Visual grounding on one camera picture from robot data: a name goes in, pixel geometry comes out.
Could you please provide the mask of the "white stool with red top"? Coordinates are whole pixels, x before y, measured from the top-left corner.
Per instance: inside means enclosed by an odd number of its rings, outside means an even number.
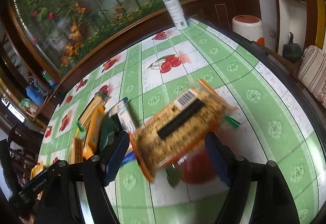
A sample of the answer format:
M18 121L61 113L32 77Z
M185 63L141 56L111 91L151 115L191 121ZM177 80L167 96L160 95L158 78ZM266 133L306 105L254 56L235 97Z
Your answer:
M264 43L262 21L252 15L237 15L232 20L233 32L244 38Z

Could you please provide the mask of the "blue thermos jug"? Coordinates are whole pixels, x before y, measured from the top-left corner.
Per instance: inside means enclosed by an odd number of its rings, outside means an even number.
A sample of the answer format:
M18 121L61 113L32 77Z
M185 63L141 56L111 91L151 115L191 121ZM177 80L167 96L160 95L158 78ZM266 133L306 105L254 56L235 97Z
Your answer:
M26 87L26 94L38 107L43 105L44 98L36 91L33 86Z

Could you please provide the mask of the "blue white snack pack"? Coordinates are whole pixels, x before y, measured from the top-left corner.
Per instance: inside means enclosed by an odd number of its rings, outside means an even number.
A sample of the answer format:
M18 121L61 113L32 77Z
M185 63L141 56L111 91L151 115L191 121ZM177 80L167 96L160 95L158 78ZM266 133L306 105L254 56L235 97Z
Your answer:
M134 115L131 112L127 97L124 97L108 111L109 117L113 117L115 115L118 118L122 130L128 132L130 135L137 130L139 125L134 119Z

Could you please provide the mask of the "yellow orange snack pack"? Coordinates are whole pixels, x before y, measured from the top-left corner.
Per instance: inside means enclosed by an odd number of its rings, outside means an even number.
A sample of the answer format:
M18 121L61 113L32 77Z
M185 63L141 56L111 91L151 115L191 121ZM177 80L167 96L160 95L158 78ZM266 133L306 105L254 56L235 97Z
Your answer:
M103 117L105 115L105 106L99 106L92 115L91 122L87 131L87 136L84 142L82 156L84 159L89 159L97 151L99 142L99 135L101 132L101 126Z

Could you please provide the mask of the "green edged cracker pack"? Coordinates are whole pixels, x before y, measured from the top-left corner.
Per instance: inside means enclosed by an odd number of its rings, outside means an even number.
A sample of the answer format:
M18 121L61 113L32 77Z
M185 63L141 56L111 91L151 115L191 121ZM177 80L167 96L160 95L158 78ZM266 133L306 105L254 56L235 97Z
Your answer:
M108 98L109 96L106 93L97 92L79 116L77 120L76 134L72 139L72 145L68 154L69 163L74 164L83 162L84 158L82 156L82 151L92 115L99 106L105 106Z

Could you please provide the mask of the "orange cracker pack with barcode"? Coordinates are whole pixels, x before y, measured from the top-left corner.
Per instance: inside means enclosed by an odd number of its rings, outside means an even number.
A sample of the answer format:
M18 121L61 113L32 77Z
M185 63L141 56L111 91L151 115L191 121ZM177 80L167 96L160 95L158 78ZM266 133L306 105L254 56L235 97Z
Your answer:
M161 167L197 149L236 107L198 79L131 134L130 143L143 175L152 183Z

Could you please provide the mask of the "white spray bottle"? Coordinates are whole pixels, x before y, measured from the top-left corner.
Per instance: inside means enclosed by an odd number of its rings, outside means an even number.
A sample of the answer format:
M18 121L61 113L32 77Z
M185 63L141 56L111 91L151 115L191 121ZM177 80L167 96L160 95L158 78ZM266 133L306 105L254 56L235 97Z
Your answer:
M176 29L184 30L188 24L179 0L162 0Z

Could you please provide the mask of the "striped cushion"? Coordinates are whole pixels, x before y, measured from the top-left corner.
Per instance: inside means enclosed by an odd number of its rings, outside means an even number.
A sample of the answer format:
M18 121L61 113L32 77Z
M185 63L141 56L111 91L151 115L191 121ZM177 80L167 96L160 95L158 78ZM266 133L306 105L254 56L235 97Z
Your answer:
M305 49L297 79L325 107L325 52L314 45Z

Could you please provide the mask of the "dark green snack pack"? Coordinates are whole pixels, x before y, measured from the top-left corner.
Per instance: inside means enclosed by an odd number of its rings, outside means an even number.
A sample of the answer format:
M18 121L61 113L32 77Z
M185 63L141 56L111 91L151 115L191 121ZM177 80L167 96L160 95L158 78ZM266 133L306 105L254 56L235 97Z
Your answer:
M114 137L120 132L118 115L105 115L99 135L98 153L101 153L106 146L111 145Z

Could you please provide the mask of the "dark green gourd vase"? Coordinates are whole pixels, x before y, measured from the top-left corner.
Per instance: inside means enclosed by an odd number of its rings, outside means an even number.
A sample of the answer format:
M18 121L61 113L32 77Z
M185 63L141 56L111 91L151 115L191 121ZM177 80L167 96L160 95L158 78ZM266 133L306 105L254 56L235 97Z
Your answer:
M283 57L291 63L297 62L302 57L302 49L299 44L293 42L293 33L289 32L289 42L283 45Z

